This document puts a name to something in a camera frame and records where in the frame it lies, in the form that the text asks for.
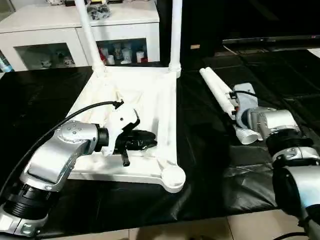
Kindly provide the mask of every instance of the table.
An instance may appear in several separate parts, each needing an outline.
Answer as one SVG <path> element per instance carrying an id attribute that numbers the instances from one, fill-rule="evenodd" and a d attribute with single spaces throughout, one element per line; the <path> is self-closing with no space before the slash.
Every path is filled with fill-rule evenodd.
<path id="1" fill-rule="evenodd" d="M 239 143 L 198 70 L 211 66 L 230 86 L 250 82 L 258 96 L 281 99 L 316 132 L 320 59 L 306 50 L 195 61 L 177 80 L 177 153 L 186 173 L 181 192 L 160 185 L 68 180 L 40 237 L 61 237 L 265 211 L 277 208 L 264 143 Z M 6 73 L 0 80 L 0 184 L 37 137 L 61 120 L 89 79 L 90 67 Z M 320 138 L 308 127 L 316 148 Z"/>

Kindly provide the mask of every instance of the small object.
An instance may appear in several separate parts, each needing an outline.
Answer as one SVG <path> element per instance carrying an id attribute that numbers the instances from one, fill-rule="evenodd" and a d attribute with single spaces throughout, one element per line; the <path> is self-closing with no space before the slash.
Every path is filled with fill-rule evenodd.
<path id="1" fill-rule="evenodd" d="M 63 58 L 63 64 L 66 65 L 68 68 L 73 67 L 75 65 L 74 60 L 70 56 L 65 56 Z"/>
<path id="2" fill-rule="evenodd" d="M 108 55 L 107 63 L 108 65 L 115 65 L 115 58 L 113 55 Z"/>
<path id="3" fill-rule="evenodd" d="M 142 63 L 142 59 L 145 57 L 145 52 L 144 51 L 137 51 L 136 52 L 136 62 L 138 64 Z"/>
<path id="4" fill-rule="evenodd" d="M 86 11 L 92 20 L 105 19 L 110 16 L 110 9 L 107 4 L 89 5 Z"/>
<path id="5" fill-rule="evenodd" d="M 120 62 L 120 64 L 131 64 L 131 61 L 128 61 L 128 60 L 122 60 Z"/>
<path id="6" fill-rule="evenodd" d="M 122 49 L 122 56 L 123 56 L 123 59 L 128 62 L 128 64 L 132 63 L 131 49 L 129 49 L 129 48 Z"/>
<path id="7" fill-rule="evenodd" d="M 65 3 L 65 0 L 45 0 L 45 2 L 51 5 L 62 5 Z"/>
<path id="8" fill-rule="evenodd" d="M 52 62 L 49 59 L 41 60 L 40 62 L 41 62 L 41 65 L 42 65 L 41 69 L 49 69 L 52 66 Z"/>
<path id="9" fill-rule="evenodd" d="M 100 59 L 102 60 L 103 64 L 106 65 L 107 64 L 107 58 L 103 55 L 101 48 L 98 49 L 99 54 L 100 54 Z"/>
<path id="10" fill-rule="evenodd" d="M 113 47 L 114 47 L 115 59 L 117 60 L 122 59 L 121 43 L 115 43 Z"/>
<path id="11" fill-rule="evenodd" d="M 147 63 L 147 62 L 148 62 L 148 58 L 147 57 L 141 58 L 141 63 Z"/>
<path id="12" fill-rule="evenodd" d="M 75 0 L 65 0 L 65 6 L 66 7 L 70 7 L 70 6 L 75 6 L 76 3 L 75 3 Z"/>
<path id="13" fill-rule="evenodd" d="M 122 4 L 124 0 L 109 0 L 108 4 Z"/>
<path id="14" fill-rule="evenodd" d="M 106 47 L 100 47 L 100 51 L 101 51 L 101 53 L 103 54 L 103 56 L 105 56 L 106 58 L 108 57 L 108 55 L 109 55 L 109 50 L 108 50 L 108 48 L 106 48 Z"/>

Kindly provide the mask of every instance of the black plastic sheet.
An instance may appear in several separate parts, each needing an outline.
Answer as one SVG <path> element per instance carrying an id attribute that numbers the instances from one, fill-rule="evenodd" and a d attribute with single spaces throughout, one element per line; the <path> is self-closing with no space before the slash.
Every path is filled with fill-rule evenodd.
<path id="1" fill-rule="evenodd" d="M 250 82 L 256 93 L 288 103 L 300 120 L 320 123 L 316 105 L 320 60 L 307 51 L 206 58 L 177 80 L 178 164 L 184 188 L 155 184 L 68 180 L 40 237 L 51 238 L 206 219 L 275 209 L 271 158 L 263 142 L 241 145 L 198 70 L 212 67 L 231 87 Z M 0 184 L 20 157 L 63 119 L 91 75 L 91 67 L 6 73 L 0 80 Z M 269 106 L 260 101 L 262 106 Z M 317 146 L 319 138 L 304 128 Z"/>

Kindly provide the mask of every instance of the shelf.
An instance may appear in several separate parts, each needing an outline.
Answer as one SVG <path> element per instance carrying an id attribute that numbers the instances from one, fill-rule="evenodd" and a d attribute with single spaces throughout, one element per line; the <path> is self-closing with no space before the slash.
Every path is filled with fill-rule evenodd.
<path id="1" fill-rule="evenodd" d="M 110 4 L 111 16 L 91 21 L 92 26 L 158 23 L 159 15 L 153 0 Z M 31 30 L 79 28 L 75 6 L 28 5 L 0 22 L 0 33 Z"/>

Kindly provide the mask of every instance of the black cable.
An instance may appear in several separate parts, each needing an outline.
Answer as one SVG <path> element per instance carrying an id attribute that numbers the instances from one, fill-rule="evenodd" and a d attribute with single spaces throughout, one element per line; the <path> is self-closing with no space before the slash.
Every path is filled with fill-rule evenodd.
<path id="1" fill-rule="evenodd" d="M 295 237 L 295 236 L 308 236 L 305 232 L 290 232 L 290 233 L 287 233 L 287 234 L 284 234 L 284 235 L 281 235 L 281 236 L 278 236 L 276 237 L 275 239 L 273 240 L 283 240 L 283 239 L 287 239 L 287 238 L 290 238 L 290 237 Z"/>
<path id="2" fill-rule="evenodd" d="M 47 131 L 44 135 L 42 135 L 31 147 L 30 149 L 23 155 L 23 157 L 18 161 L 18 163 L 14 166 L 13 170 L 10 172 L 9 176 L 6 178 L 1 190 L 0 190 L 0 198 L 2 197 L 6 186 L 8 184 L 8 182 L 10 181 L 10 178 L 13 176 L 14 172 L 17 170 L 17 168 L 19 167 L 19 165 L 24 162 L 24 160 L 29 156 L 29 154 L 31 154 L 33 151 L 36 150 L 37 147 L 39 147 L 42 144 L 42 141 L 49 135 L 51 134 L 53 131 L 55 131 L 58 127 L 60 127 L 62 124 L 65 124 L 67 121 L 73 119 L 75 116 L 89 110 L 89 109 L 93 109 L 95 107 L 99 107 L 99 106 L 103 106 L 103 105 L 113 105 L 116 109 L 118 107 L 120 107 L 124 102 L 118 102 L 118 101 L 103 101 L 103 102 L 99 102 L 99 103 L 95 103 L 89 106 L 86 106 L 74 113 L 72 113 L 71 115 L 67 116 L 65 119 L 63 119 L 62 121 L 60 121 L 59 123 L 57 123 L 54 127 L 52 127 L 49 131 Z"/>

